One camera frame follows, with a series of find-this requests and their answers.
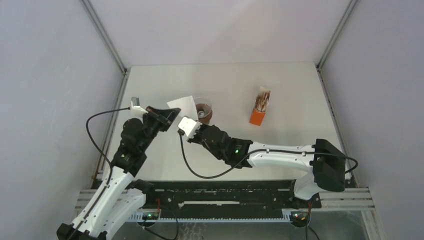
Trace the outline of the clear glass ribbed dripper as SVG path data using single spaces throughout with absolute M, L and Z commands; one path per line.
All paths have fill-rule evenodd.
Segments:
M 206 97 L 197 96 L 194 99 L 197 117 L 204 117 L 212 111 L 212 102 Z

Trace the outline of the white paper coffee filter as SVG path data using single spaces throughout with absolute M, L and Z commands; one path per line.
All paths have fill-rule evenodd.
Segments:
M 181 117 L 188 117 L 195 121 L 199 119 L 198 112 L 196 109 L 196 104 L 192 95 L 171 100 L 167 102 L 167 105 L 171 109 L 173 108 L 181 109 L 181 111 L 178 114 Z

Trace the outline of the glass carafe with wooden collar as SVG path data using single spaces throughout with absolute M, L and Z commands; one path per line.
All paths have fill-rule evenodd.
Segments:
M 213 116 L 213 111 L 210 111 L 208 115 L 205 115 L 203 117 L 198 117 L 198 121 L 202 124 L 209 125 L 211 118 Z

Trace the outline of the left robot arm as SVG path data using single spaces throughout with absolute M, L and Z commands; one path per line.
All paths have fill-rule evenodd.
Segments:
M 149 209 L 157 196 L 153 184 L 136 176 L 145 163 L 146 151 L 159 132 L 166 132 L 180 108 L 129 107 L 134 118 L 124 122 L 121 141 L 104 178 L 81 213 L 56 231 L 60 240 L 111 240 L 136 210 Z

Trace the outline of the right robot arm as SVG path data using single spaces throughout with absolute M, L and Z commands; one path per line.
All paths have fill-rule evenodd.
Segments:
M 187 142 L 203 146 L 216 159 L 232 169 L 285 167 L 305 172 L 294 181 L 289 203 L 302 208 L 322 191 L 340 193 L 345 190 L 346 155 L 326 139 L 316 139 L 312 145 L 269 145 L 230 137 L 217 126 L 196 123 L 180 127 L 179 134 Z

